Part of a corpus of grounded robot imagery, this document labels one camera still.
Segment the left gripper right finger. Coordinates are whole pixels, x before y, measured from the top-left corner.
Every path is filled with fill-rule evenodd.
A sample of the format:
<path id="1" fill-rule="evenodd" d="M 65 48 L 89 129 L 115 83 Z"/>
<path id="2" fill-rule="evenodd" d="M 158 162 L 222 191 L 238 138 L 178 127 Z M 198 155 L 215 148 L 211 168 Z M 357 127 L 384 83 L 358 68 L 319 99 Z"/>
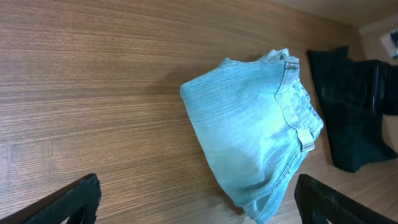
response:
<path id="1" fill-rule="evenodd" d="M 307 174 L 294 192 L 303 224 L 397 224 Z"/>

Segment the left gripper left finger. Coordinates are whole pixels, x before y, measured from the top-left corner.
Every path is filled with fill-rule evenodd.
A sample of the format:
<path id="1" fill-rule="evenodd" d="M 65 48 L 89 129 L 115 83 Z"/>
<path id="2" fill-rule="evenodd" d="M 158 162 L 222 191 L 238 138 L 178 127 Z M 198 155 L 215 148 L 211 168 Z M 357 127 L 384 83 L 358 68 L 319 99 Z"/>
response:
<path id="1" fill-rule="evenodd" d="M 100 181 L 96 174 L 88 174 L 1 219 L 1 224 L 94 224 L 100 200 Z"/>

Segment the light blue denim shorts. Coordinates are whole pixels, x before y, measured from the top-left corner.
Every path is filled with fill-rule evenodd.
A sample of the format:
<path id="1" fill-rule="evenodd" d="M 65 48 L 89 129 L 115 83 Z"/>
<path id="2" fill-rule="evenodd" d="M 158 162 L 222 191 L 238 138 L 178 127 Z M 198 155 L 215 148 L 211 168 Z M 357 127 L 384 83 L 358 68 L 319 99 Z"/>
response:
<path id="1" fill-rule="evenodd" d="M 268 222 L 323 129 L 298 58 L 287 49 L 226 58 L 180 95 L 220 187 L 256 223 Z"/>

